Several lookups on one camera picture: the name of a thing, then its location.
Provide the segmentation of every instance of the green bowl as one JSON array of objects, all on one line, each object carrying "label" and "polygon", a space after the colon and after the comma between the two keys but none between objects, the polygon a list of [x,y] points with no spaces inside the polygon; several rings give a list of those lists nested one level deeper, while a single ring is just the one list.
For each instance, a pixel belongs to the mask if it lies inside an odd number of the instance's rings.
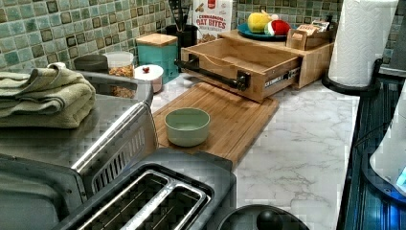
[{"label": "green bowl", "polygon": [[193,147],[209,136],[210,115],[198,108],[179,108],[165,117],[170,142],[180,147]]}]

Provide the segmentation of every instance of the white marble countertop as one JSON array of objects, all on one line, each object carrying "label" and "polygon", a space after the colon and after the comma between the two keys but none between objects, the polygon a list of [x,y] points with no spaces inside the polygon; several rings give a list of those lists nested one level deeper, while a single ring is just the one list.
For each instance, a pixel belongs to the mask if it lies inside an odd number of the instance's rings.
[{"label": "white marble countertop", "polygon": [[[154,95],[152,112],[197,81],[181,74],[165,84]],[[268,204],[292,213],[310,230],[335,229],[358,98],[320,81],[301,90],[285,88],[274,98],[279,109],[234,171],[237,208]]]}]

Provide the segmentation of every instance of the red fruit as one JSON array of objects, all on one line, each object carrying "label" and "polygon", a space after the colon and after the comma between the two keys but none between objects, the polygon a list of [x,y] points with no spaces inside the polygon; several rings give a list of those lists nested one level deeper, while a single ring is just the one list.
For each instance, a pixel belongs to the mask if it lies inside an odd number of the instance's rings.
[{"label": "red fruit", "polygon": [[287,35],[290,26],[283,20],[273,20],[272,29],[274,30],[275,35]]},{"label": "red fruit", "polygon": [[149,67],[143,67],[143,71],[145,74],[149,73]]}]

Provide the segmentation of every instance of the wooden drawer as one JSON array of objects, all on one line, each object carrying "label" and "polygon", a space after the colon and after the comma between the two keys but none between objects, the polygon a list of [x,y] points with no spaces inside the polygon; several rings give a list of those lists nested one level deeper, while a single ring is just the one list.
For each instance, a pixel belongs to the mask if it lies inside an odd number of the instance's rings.
[{"label": "wooden drawer", "polygon": [[198,57],[199,68],[227,79],[235,79],[238,71],[249,73],[249,86],[241,91],[192,70],[186,70],[204,81],[259,103],[264,98],[297,83],[302,64],[302,58],[296,54],[227,38],[182,48],[183,61],[189,61],[193,56]]}]

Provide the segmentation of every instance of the mosaic tile backsplash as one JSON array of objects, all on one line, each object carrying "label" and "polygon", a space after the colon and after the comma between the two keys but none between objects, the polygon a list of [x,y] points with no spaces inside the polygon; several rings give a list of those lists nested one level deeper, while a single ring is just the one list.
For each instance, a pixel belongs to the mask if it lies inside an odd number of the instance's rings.
[{"label": "mosaic tile backsplash", "polygon": [[[237,0],[237,24],[251,12],[277,13],[293,25],[333,15],[342,0]],[[397,15],[384,61],[390,61],[403,15]],[[173,24],[162,0],[0,0],[0,70],[45,67],[88,54],[129,51],[135,39]]]}]

